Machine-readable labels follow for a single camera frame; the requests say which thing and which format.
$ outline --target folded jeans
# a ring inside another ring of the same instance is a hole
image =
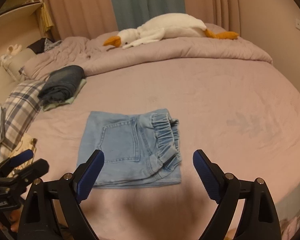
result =
[[[42,105],[64,102],[73,97],[80,81],[84,78],[84,70],[77,65],[66,66],[52,72],[40,91],[38,98]]]
[[[105,154],[97,187],[154,187],[181,182],[178,120],[167,109],[123,115],[91,112],[77,166],[95,149]]]

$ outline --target wall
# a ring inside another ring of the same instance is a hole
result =
[[[268,52],[300,92],[300,9],[293,0],[239,0],[241,36]]]
[[[0,27],[0,56],[9,45],[21,44],[26,48],[41,38],[35,14],[21,17]]]

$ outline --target stuffed toy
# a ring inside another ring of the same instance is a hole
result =
[[[22,50],[22,45],[10,45],[8,48],[7,48],[7,53],[6,54],[3,54],[1,57],[0,57],[0,67],[6,63],[9,59],[12,58],[12,56],[15,56],[16,54],[18,54],[20,51]]]
[[[177,37],[208,37],[231,39],[238,37],[235,32],[215,34],[208,30],[203,21],[185,13],[167,13],[154,17],[136,29],[120,31],[117,36],[107,39],[103,46],[113,45],[127,49],[141,44]]]

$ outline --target light blue denim jeans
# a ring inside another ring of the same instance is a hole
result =
[[[167,109],[123,115],[91,112],[81,139],[77,166],[102,150],[100,188],[157,187],[181,182],[179,121]]]

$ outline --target dark clothing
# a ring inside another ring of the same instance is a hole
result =
[[[27,48],[31,49],[35,54],[43,53],[46,39],[48,39],[48,38],[41,38],[40,40],[29,45]]]
[[[50,74],[38,98],[42,100],[43,106],[64,102],[74,95],[82,78],[83,68],[77,65],[56,70]]]

